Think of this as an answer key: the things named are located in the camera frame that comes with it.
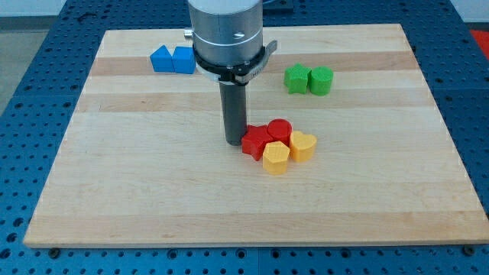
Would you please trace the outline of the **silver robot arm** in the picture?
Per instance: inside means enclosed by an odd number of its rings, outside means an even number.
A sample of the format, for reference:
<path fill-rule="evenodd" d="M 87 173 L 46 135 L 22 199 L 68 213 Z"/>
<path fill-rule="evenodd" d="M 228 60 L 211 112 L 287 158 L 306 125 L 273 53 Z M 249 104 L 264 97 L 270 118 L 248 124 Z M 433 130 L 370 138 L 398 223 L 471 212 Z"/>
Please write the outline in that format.
<path fill-rule="evenodd" d="M 263 69 L 261 0 L 189 0 L 197 68 L 213 81 L 243 86 Z"/>

